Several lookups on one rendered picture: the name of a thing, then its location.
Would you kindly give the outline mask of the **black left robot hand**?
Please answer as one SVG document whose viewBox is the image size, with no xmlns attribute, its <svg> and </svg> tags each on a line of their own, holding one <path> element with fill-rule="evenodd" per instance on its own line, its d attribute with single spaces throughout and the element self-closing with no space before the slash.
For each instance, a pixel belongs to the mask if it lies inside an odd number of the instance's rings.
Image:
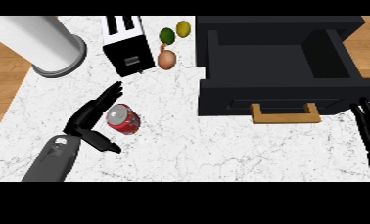
<svg viewBox="0 0 370 224">
<path fill-rule="evenodd" d="M 110 139 L 93 130 L 102 114 L 111 108 L 117 99 L 123 95 L 123 82 L 117 81 L 101 93 L 89 100 L 76 111 L 67 122 L 64 133 L 80 137 L 101 152 L 111 151 L 120 153 L 121 149 Z"/>
</svg>

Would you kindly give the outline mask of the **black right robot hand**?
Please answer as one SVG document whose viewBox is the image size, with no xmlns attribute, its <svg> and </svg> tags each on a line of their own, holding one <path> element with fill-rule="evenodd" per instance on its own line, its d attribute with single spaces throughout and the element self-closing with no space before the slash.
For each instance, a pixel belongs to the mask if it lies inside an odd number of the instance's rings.
<svg viewBox="0 0 370 224">
<path fill-rule="evenodd" d="M 349 109 L 354 113 L 357 128 L 367 151 L 367 161 L 370 166 L 370 101 L 366 97 L 358 100 L 360 104 L 349 104 Z"/>
</svg>

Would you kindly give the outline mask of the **red soda can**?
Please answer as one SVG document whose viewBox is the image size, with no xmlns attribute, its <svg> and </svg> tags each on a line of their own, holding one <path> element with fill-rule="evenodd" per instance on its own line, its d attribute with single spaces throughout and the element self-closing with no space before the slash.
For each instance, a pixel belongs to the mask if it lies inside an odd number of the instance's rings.
<svg viewBox="0 0 370 224">
<path fill-rule="evenodd" d="M 111 107 L 105 117 L 107 125 L 124 135 L 132 135 L 141 128 L 141 118 L 126 104 Z"/>
</svg>

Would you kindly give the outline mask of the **dark grey drawer front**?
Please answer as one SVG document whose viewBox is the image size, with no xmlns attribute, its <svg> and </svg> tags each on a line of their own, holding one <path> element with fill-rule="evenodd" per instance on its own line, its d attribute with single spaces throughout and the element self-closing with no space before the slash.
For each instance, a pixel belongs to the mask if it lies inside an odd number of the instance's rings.
<svg viewBox="0 0 370 224">
<path fill-rule="evenodd" d="M 333 115 L 345 112 L 361 97 L 370 99 L 370 79 L 204 79 L 198 116 L 250 115 L 252 104 L 261 105 L 264 113 L 302 113 L 306 103 L 315 104 L 320 115 Z"/>
</svg>

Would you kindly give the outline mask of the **dark grey open drawer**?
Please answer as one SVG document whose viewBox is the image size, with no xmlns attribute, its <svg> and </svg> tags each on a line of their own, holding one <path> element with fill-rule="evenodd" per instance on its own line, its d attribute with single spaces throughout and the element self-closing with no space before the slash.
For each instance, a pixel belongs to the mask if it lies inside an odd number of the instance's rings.
<svg viewBox="0 0 370 224">
<path fill-rule="evenodd" d="M 364 83 L 343 40 L 358 16 L 198 16 L 197 66 L 212 85 L 354 86 Z"/>
</svg>

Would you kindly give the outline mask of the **black and white toaster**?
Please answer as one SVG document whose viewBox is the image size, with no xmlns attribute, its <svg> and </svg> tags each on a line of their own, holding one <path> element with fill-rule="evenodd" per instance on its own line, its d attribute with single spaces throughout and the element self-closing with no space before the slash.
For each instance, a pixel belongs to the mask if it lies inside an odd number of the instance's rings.
<svg viewBox="0 0 370 224">
<path fill-rule="evenodd" d="M 102 52 L 121 77 L 154 67 L 154 56 L 139 16 L 102 16 Z"/>
</svg>

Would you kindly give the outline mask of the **brown onion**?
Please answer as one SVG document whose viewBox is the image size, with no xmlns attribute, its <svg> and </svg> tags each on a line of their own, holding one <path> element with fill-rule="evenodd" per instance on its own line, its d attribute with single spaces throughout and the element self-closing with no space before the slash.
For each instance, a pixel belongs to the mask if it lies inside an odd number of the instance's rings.
<svg viewBox="0 0 370 224">
<path fill-rule="evenodd" d="M 166 49 L 164 44 L 161 44 L 158 48 L 157 64 L 164 70 L 170 70 L 176 64 L 176 55 Z"/>
</svg>

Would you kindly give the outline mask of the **green lime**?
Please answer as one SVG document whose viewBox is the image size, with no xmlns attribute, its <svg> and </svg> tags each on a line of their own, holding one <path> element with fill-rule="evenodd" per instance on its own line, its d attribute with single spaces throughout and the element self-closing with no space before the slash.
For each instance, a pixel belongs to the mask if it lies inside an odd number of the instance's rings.
<svg viewBox="0 0 370 224">
<path fill-rule="evenodd" d="M 175 42 L 175 32 L 173 32 L 173 30 L 170 28 L 166 27 L 160 31 L 158 39 L 160 39 L 160 42 L 163 44 L 167 44 L 167 45 L 170 45 Z"/>
</svg>

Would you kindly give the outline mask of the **yellow lemon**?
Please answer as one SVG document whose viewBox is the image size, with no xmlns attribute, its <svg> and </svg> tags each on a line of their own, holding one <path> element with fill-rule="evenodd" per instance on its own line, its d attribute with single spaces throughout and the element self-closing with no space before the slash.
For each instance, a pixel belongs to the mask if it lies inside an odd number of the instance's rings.
<svg viewBox="0 0 370 224">
<path fill-rule="evenodd" d="M 176 34 L 181 38 L 185 38 L 191 33 L 191 25 L 187 21 L 181 21 L 176 25 Z"/>
</svg>

